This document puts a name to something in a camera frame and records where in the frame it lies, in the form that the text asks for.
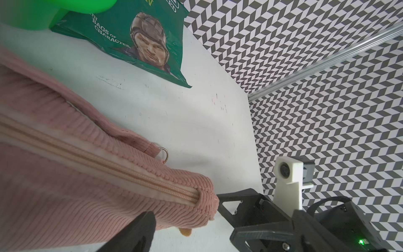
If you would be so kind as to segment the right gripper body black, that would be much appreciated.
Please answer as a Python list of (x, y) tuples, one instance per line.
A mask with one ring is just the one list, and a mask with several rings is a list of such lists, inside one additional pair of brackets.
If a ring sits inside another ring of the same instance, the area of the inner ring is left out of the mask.
[(363, 211), (345, 196), (318, 201), (291, 217), (253, 189), (219, 194), (219, 213), (240, 252), (386, 252)]

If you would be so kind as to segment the pink corduroy bag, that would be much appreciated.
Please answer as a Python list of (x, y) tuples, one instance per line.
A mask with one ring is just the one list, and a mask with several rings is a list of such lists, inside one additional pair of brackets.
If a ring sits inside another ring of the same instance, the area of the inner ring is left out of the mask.
[(161, 151), (1, 49), (1, 251), (105, 244), (148, 211), (155, 231), (206, 226), (212, 181)]

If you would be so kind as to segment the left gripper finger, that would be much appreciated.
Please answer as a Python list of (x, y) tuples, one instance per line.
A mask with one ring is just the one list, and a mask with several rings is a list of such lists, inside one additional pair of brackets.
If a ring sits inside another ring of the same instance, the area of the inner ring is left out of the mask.
[(156, 230), (153, 212), (143, 212), (97, 252), (149, 252)]

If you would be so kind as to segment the brown bear keychain decoration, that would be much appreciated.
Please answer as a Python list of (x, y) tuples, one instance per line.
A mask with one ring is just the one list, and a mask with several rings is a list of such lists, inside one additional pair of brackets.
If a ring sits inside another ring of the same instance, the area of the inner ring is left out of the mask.
[(190, 237), (192, 234), (191, 228), (179, 228), (180, 233), (185, 237)]

